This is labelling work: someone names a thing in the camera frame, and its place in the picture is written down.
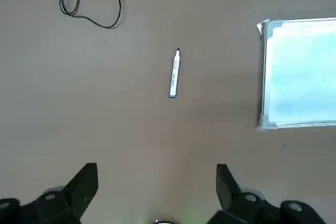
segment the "table surface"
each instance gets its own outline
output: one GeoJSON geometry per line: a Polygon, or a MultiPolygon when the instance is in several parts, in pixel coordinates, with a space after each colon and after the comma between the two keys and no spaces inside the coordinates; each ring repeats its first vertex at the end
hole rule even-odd
{"type": "MultiPolygon", "coordinates": [[[[256,24],[334,17],[335,0],[122,2],[120,26],[105,30],[65,17],[58,0],[0,0],[0,197],[27,203],[97,162],[83,223],[205,223],[227,163],[271,203],[300,199],[334,223],[336,129],[256,131],[256,24]]],[[[82,0],[80,12],[108,23],[117,3],[82,0]]]]}

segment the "whiteboard marker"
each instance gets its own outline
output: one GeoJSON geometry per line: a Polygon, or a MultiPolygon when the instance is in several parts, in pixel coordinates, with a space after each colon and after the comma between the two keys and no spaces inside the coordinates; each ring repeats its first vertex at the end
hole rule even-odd
{"type": "Polygon", "coordinates": [[[177,79],[179,75],[179,68],[180,68],[180,49],[176,50],[176,55],[174,57],[174,65],[173,65],[173,73],[172,73],[172,81],[170,84],[170,97],[176,97],[177,91],[177,79]]]}

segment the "marker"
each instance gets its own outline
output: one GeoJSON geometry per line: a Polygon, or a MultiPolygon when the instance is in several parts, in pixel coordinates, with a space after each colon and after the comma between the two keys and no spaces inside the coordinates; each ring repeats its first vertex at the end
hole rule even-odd
{"type": "Polygon", "coordinates": [[[179,68],[180,68],[180,49],[176,50],[176,55],[174,57],[174,65],[173,65],[173,73],[172,73],[172,82],[170,84],[170,97],[176,97],[177,91],[177,79],[179,75],[179,68]]]}

